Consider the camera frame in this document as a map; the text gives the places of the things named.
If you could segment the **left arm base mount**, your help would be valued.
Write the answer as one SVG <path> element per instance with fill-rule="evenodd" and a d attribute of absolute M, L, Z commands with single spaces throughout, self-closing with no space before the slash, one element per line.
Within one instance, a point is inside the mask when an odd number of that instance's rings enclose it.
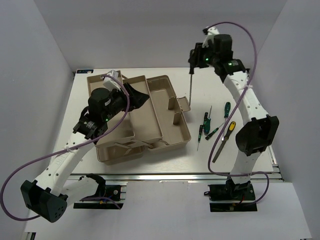
<path fill-rule="evenodd" d="M 103 198 L 94 200 L 80 200 L 73 204 L 74 209 L 81 210 L 120 210 L 126 199 L 127 186 L 125 184 L 107 184 Z"/>

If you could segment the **yellow black handle file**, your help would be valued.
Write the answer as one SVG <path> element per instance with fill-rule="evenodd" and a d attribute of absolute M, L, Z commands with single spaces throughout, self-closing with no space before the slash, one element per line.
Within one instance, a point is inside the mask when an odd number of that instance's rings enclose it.
<path fill-rule="evenodd" d="M 215 163 L 217 161 L 219 155 L 221 154 L 226 142 L 229 140 L 229 137 L 230 137 L 231 133 L 234 131 L 235 127 L 236 127 L 236 122 L 232 121 L 227 129 L 226 134 L 223 136 L 223 141 L 221 142 L 215 156 L 213 157 L 213 160 L 212 160 L 213 163 Z"/>

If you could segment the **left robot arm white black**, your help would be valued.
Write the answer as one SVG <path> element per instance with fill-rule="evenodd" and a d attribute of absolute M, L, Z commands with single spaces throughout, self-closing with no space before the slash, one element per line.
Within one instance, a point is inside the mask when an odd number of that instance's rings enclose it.
<path fill-rule="evenodd" d="M 106 198 L 106 181 L 97 174 L 87 174 L 69 186 L 65 183 L 82 158 L 95 147 L 97 138 L 107 132 L 108 122 L 119 112 L 139 109 L 149 98 L 128 83 L 121 90 L 105 87 L 93 90 L 65 144 L 66 152 L 55 156 L 33 181 L 22 184 L 20 190 L 27 208 L 54 223 L 77 201 Z"/>

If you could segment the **yellow black long screwdriver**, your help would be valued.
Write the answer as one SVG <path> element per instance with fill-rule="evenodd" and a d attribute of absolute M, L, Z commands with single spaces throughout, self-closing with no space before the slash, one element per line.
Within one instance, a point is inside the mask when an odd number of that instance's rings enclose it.
<path fill-rule="evenodd" d="M 190 76 L 190 82 L 189 82 L 189 105 L 190 106 L 191 106 L 191 103 L 192 103 L 193 75 L 194 75 L 194 67 L 192 67 L 190 65 L 190 67 L 189 67 L 189 76 Z"/>

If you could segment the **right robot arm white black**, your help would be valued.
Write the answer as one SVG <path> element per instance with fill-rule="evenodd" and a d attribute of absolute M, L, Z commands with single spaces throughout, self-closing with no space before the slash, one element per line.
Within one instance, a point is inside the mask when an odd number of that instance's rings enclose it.
<path fill-rule="evenodd" d="M 217 192 L 236 200 L 249 192 L 254 166 L 273 142 L 279 119 L 269 115 L 250 88 L 246 68 L 233 57 L 232 43 L 228 34 L 207 33 L 204 42 L 196 43 L 188 61 L 192 68 L 213 67 L 240 111 L 243 127 L 235 136 L 238 154 L 224 189 Z"/>

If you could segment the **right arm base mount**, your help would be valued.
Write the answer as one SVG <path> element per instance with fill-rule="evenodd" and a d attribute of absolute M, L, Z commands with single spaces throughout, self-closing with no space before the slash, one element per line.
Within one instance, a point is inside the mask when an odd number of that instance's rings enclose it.
<path fill-rule="evenodd" d="M 227 191 L 225 184 L 211 184 L 203 195 L 209 198 L 209 208 L 212 213 L 258 211 L 252 184 L 247 190 L 236 192 Z"/>

